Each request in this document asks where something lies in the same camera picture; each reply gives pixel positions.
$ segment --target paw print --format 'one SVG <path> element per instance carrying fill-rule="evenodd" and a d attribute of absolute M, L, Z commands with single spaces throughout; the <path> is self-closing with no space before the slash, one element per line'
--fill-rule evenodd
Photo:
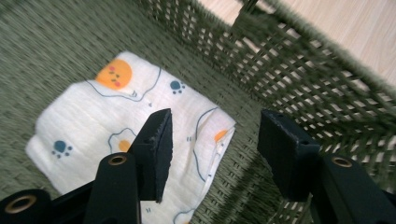
<path fill-rule="evenodd" d="M 181 89 L 185 89 L 186 86 L 184 86 L 184 84 L 182 82 L 178 82 L 178 81 L 173 81 L 171 82 L 171 88 L 173 90 L 173 93 L 182 93 Z"/>
<path fill-rule="evenodd" d="M 52 155 L 55 155 L 58 159 L 62 157 L 62 155 L 70 156 L 69 151 L 73 150 L 72 147 L 68 147 L 64 141 L 56 141 L 53 144 Z"/>

